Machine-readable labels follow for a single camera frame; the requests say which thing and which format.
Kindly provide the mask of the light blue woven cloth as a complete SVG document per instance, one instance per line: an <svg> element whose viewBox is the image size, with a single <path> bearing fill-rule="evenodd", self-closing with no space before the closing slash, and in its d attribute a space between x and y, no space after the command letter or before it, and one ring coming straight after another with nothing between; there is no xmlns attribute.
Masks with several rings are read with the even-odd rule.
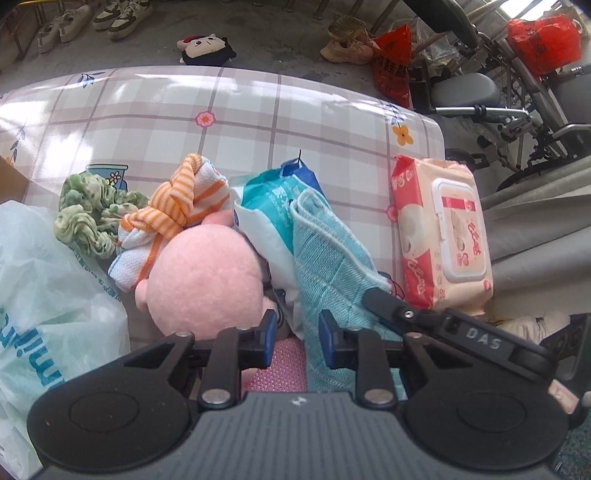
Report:
<svg viewBox="0 0 591 480"><path fill-rule="evenodd" d="M391 284L381 275L369 251L356 239L325 197L308 188L290 203L294 223L294 266L300 290L301 321L311 391L355 390L355 373L325 365L318 321L329 310L344 329L369 329L385 340L401 337L384 327L362 305L363 294L378 288L390 294Z"/></svg>

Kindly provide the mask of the pink mesh sponge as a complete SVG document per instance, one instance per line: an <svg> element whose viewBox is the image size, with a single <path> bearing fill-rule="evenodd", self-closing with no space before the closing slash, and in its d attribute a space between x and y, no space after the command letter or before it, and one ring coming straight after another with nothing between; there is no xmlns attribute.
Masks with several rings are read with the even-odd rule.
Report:
<svg viewBox="0 0 591 480"><path fill-rule="evenodd" d="M243 392L304 392L308 390L304 343L297 337L277 341L266 369L242 377Z"/></svg>

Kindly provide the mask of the pink wet wipes pack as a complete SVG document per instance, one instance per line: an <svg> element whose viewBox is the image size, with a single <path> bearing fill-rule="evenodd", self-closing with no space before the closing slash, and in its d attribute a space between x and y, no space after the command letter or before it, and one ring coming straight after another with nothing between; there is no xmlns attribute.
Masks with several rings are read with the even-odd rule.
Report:
<svg viewBox="0 0 591 480"><path fill-rule="evenodd" d="M400 155L391 185L407 302L482 315L494 286L473 173L454 161Z"/></svg>

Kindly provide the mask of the grey sofa cushion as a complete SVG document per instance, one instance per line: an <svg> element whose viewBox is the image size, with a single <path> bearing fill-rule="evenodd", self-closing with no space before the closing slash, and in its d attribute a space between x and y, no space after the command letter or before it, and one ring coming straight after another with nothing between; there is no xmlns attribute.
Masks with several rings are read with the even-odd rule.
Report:
<svg viewBox="0 0 591 480"><path fill-rule="evenodd" d="M494 319L590 311L590 158L482 199Z"/></svg>

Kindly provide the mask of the blue white tissue pack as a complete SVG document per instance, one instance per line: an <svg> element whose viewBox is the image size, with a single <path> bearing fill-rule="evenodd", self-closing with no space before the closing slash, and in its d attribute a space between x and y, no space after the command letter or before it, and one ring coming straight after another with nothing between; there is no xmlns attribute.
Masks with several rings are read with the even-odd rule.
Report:
<svg viewBox="0 0 591 480"><path fill-rule="evenodd" d="M235 227L269 268L270 286L279 295L287 324L303 334L300 290L294 265L294 222L290 203L308 188L320 192L314 171L300 159L288 160L259 175L232 177Z"/></svg>

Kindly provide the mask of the orange striped white cloth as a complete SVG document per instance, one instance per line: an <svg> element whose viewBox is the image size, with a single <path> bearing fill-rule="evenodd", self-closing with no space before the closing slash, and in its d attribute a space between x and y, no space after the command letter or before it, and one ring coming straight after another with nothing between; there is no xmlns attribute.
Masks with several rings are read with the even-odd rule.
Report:
<svg viewBox="0 0 591 480"><path fill-rule="evenodd" d="M145 207L123 216L108 276L123 291L146 279L163 248L185 229L228 204L230 188L204 156L187 155Z"/></svg>

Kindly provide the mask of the white green plastic bag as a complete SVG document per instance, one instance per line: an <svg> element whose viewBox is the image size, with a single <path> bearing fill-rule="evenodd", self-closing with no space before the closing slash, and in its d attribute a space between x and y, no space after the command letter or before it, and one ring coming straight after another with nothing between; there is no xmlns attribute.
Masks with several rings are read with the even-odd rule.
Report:
<svg viewBox="0 0 591 480"><path fill-rule="evenodd" d="M14 200L1 206L1 465L16 479L41 467L26 429L34 402L130 350L114 286L55 238L54 217Z"/></svg>

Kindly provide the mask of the green floral scrunchie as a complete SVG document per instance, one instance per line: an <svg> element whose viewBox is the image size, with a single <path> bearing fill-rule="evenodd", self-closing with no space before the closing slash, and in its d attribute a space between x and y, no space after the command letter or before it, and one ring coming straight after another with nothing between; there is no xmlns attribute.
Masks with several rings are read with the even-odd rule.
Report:
<svg viewBox="0 0 591 480"><path fill-rule="evenodd" d="M87 171L72 174L62 185L55 237L65 245L75 245L85 255L110 259L123 217L147 204L145 195L116 189L100 175Z"/></svg>

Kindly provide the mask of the red plastic bag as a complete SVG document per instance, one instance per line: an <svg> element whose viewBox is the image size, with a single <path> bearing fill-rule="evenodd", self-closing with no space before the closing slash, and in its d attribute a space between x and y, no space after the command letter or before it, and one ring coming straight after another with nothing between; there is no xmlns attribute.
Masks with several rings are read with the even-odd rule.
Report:
<svg viewBox="0 0 591 480"><path fill-rule="evenodd" d="M404 108L410 108L410 79L408 67L412 57L412 32L408 24L401 25L375 40L378 49L370 66L379 92Z"/></svg>
<svg viewBox="0 0 591 480"><path fill-rule="evenodd" d="M559 14L534 21L513 19L507 41L536 78L581 59L581 24Z"/></svg>

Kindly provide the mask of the beige sneaker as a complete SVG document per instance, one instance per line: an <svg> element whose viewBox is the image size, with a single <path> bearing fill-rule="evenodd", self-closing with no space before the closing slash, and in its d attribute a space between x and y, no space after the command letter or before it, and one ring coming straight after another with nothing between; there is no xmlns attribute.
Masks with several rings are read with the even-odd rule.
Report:
<svg viewBox="0 0 591 480"><path fill-rule="evenodd" d="M366 23L349 15L339 17L328 27L329 42L320 54L325 60L342 64L367 65L379 50Z"/></svg>

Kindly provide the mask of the cardboard box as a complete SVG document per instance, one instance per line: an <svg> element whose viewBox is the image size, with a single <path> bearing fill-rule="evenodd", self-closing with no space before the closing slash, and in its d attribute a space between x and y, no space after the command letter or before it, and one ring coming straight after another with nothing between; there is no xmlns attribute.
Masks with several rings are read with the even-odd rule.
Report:
<svg viewBox="0 0 591 480"><path fill-rule="evenodd" d="M29 180L4 157L0 158L0 203L25 199Z"/></svg>

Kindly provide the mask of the black haired plush toy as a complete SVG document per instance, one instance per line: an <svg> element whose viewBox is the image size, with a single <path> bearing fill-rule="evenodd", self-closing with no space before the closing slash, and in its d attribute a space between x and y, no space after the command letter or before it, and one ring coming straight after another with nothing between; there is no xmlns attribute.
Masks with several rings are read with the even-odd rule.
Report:
<svg viewBox="0 0 591 480"><path fill-rule="evenodd" d="M228 38L215 34L189 36L177 41L176 47L181 51L179 62L188 66L220 67L236 57Z"/></svg>

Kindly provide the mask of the brown white sneaker right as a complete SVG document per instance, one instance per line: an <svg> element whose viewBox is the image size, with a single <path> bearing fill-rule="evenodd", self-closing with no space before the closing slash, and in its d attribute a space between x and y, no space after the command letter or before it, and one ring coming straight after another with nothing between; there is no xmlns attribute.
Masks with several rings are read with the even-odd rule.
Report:
<svg viewBox="0 0 591 480"><path fill-rule="evenodd" d="M108 38L118 41L131 35L153 12L150 1L124 1L120 13L108 28Z"/></svg>

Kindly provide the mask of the brown white sneaker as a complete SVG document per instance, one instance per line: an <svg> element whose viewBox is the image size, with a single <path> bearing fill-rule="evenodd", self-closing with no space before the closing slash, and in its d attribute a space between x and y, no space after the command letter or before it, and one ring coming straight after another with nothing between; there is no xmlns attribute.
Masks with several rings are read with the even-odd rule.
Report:
<svg viewBox="0 0 591 480"><path fill-rule="evenodd" d="M97 13L92 20L92 27L95 31L108 30L112 23L119 17L122 1L114 0L106 4L102 11Z"/></svg>
<svg viewBox="0 0 591 480"><path fill-rule="evenodd" d="M150 1L124 1L120 13L108 28L108 38L118 41L131 35L153 12Z"/></svg>

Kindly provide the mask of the white sneaker left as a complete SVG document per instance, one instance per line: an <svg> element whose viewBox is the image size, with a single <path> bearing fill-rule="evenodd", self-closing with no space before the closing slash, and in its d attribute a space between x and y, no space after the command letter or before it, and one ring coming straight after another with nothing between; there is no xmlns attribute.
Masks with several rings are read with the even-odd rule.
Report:
<svg viewBox="0 0 591 480"><path fill-rule="evenodd" d="M51 22L43 25L37 34L37 48L40 54L48 53L60 38L59 26L61 19L55 17Z"/></svg>

